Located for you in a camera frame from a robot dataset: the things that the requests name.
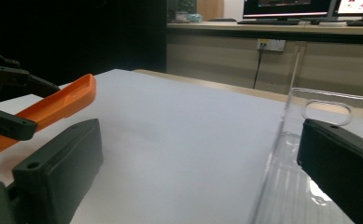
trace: transparent plastic box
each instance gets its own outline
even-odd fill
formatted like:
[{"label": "transparent plastic box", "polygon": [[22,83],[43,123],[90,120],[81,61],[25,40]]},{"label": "transparent plastic box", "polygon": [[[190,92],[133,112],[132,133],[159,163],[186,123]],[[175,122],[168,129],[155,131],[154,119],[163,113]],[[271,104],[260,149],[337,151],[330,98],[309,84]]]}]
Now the transparent plastic box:
[{"label": "transparent plastic box", "polygon": [[305,119],[333,123],[363,137],[363,97],[300,88],[290,91],[254,224],[354,223],[297,165]]}]

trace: wall outlet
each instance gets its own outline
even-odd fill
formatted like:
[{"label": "wall outlet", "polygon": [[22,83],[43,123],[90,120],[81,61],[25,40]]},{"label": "wall outlet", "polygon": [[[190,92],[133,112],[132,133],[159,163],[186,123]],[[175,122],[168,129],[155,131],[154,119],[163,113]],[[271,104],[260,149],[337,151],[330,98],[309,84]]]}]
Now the wall outlet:
[{"label": "wall outlet", "polygon": [[257,49],[261,48],[261,44],[265,46],[264,49],[266,50],[284,51],[286,41],[278,39],[258,39]]}]

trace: white table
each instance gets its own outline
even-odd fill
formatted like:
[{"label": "white table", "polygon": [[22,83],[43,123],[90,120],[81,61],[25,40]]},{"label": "white table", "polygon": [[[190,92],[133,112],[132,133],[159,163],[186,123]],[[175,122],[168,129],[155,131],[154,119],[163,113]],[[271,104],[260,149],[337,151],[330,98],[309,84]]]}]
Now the white table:
[{"label": "white table", "polygon": [[[0,181],[68,126],[100,120],[105,163],[72,223],[246,223],[284,103],[113,70],[87,108],[0,153]],[[39,100],[0,103],[16,113]]]}]

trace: orange handle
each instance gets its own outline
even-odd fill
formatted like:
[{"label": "orange handle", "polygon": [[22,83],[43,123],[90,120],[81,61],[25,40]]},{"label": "orange handle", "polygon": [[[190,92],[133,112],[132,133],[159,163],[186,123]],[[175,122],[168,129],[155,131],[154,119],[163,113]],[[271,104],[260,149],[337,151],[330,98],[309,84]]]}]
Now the orange handle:
[{"label": "orange handle", "polygon": [[[93,75],[81,77],[65,87],[22,110],[18,117],[37,123],[36,132],[59,119],[70,117],[94,101],[96,80]],[[0,135],[0,152],[19,142]]]}]

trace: monitor screen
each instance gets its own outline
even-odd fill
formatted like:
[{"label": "monitor screen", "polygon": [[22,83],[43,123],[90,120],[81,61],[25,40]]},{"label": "monitor screen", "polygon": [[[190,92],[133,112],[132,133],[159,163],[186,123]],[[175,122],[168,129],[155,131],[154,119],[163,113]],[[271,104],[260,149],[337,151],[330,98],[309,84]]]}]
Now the monitor screen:
[{"label": "monitor screen", "polygon": [[338,0],[334,15],[363,17],[363,0]]},{"label": "monitor screen", "polygon": [[326,17],[330,0],[244,0],[243,19]]}]

